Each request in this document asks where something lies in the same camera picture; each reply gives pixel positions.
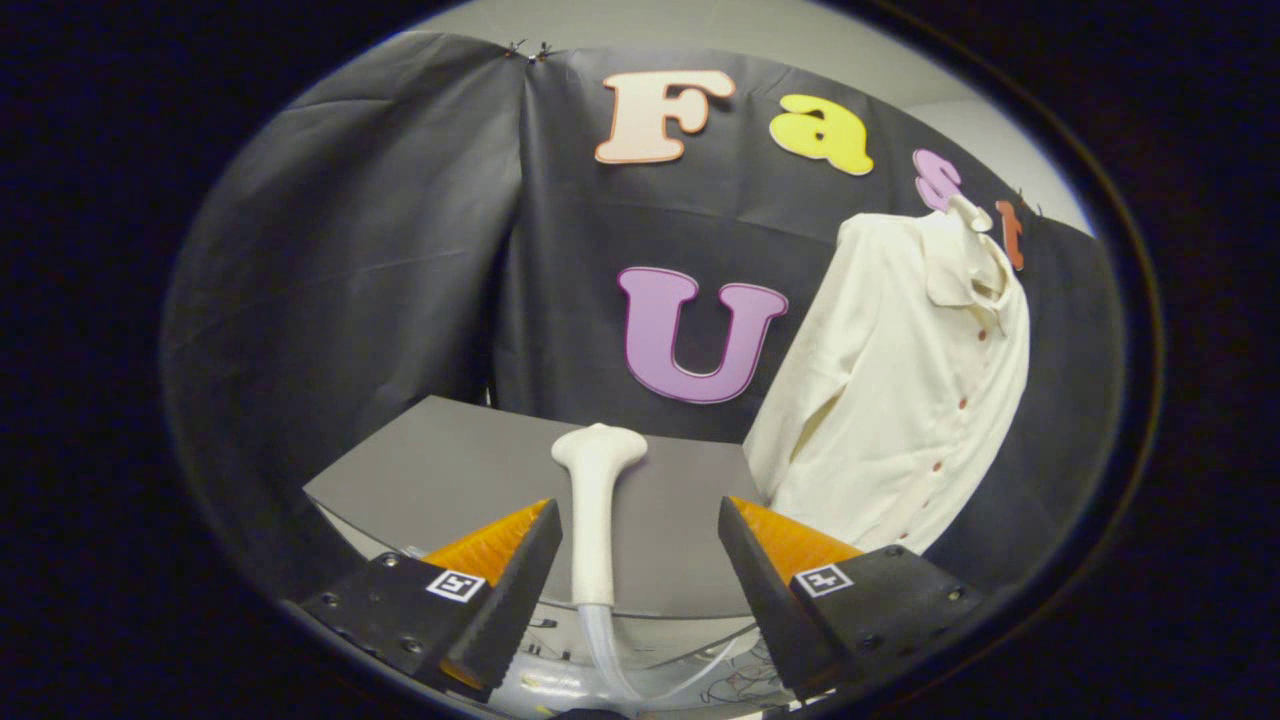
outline purple letter u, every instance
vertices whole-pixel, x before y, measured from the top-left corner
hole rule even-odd
[[[714,373],[690,373],[676,363],[680,306],[698,297],[698,282],[659,268],[618,273],[627,293],[627,366],[646,388],[675,400],[710,405],[733,400],[751,383],[769,320],[787,311],[787,299],[754,284],[730,283],[719,299],[731,313],[724,357]]]

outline button-up shirt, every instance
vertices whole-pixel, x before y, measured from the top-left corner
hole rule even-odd
[[[974,247],[1004,287],[975,282]],[[773,510],[860,550],[923,552],[1000,450],[1029,340],[1009,259],[957,210],[846,220],[744,442],[756,484]]]

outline clip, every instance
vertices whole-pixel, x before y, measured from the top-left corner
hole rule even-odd
[[[532,65],[534,63],[540,63],[540,61],[545,60],[547,55],[550,51],[552,51],[552,46],[548,45],[547,41],[544,40],[541,50],[539,50],[535,55],[530,55],[529,56],[529,64]]]

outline shirt collar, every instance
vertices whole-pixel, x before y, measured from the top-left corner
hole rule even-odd
[[[1009,306],[1010,284],[1014,281],[1009,258],[987,234],[969,229],[964,218],[956,211],[934,211],[920,219],[920,249],[924,254],[924,287],[929,300],[943,307],[978,306],[995,319],[1001,334],[1005,334],[1005,311]],[[1000,265],[1005,290],[998,297],[986,297],[973,288],[973,275],[965,260],[965,243],[978,241]]]

